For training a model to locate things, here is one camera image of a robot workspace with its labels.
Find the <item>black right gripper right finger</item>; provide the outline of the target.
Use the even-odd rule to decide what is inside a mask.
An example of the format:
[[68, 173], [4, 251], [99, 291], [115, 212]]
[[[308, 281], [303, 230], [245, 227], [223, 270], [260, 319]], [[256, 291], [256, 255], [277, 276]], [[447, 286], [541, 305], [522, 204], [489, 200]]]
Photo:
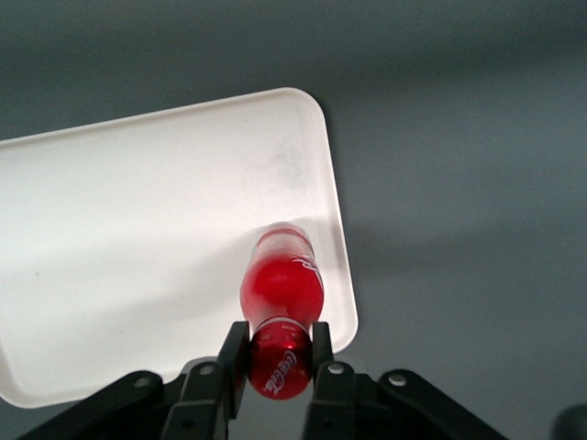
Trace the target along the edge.
[[374, 380], [334, 358], [329, 325], [312, 324], [314, 390], [303, 439], [503, 439], [421, 376], [392, 369]]

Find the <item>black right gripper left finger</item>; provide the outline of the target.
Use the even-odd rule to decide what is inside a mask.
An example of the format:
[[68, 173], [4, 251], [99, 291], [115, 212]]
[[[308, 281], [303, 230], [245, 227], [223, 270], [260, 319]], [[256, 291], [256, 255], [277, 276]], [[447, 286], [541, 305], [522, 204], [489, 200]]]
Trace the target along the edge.
[[235, 322], [216, 357], [173, 381], [139, 370], [21, 435], [22, 439], [226, 439], [246, 383], [249, 324]]

